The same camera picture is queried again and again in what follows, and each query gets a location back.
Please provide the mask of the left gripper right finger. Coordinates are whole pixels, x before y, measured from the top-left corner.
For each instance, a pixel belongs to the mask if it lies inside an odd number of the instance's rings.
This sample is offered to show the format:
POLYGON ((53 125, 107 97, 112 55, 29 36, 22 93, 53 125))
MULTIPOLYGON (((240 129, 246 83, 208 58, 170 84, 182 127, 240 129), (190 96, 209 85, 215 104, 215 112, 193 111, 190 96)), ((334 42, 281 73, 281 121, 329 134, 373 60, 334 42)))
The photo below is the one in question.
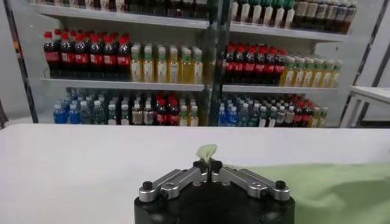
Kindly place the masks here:
POLYGON ((248 169, 235 170, 217 160, 210 161, 210 173, 212 182, 233 183, 245 190, 252 198, 261 199, 268 195, 277 201, 290 199, 289 187, 283 180, 272 181, 248 169))

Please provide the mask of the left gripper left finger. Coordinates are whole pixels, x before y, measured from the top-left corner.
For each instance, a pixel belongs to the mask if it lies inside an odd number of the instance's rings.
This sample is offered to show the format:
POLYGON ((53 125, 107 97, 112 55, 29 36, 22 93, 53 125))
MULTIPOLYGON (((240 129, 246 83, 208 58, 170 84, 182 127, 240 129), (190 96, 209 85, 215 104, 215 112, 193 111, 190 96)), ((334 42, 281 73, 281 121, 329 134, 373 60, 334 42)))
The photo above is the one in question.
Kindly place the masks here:
POLYGON ((204 160, 193 162, 187 170, 174 169, 155 181, 144 181, 139 188, 138 199, 143 203, 177 198, 191 183, 201 184, 208 180, 208 164, 204 160))

